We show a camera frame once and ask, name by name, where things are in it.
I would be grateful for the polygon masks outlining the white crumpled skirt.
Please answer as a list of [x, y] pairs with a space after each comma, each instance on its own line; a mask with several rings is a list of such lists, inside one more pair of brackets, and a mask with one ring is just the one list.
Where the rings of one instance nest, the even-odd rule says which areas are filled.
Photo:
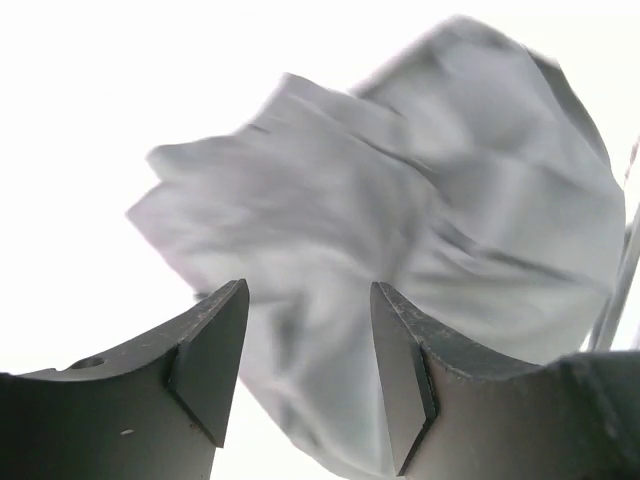
[[241, 380], [346, 479], [393, 472], [372, 283], [537, 364], [614, 290], [625, 202], [592, 118], [557, 64], [473, 19], [355, 94], [287, 75], [235, 133], [147, 160], [129, 220], [198, 295], [246, 279]]

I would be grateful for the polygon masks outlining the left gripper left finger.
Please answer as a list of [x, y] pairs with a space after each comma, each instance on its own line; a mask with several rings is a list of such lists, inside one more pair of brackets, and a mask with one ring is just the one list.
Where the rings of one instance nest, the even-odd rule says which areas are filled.
[[244, 280], [64, 370], [1, 377], [5, 479], [206, 479], [224, 444]]

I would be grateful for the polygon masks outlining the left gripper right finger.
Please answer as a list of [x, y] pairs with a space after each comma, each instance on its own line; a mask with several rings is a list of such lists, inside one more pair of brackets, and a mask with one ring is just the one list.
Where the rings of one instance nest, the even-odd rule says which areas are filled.
[[371, 320], [396, 473], [406, 479], [635, 479], [639, 355], [523, 362], [429, 317], [386, 283]]

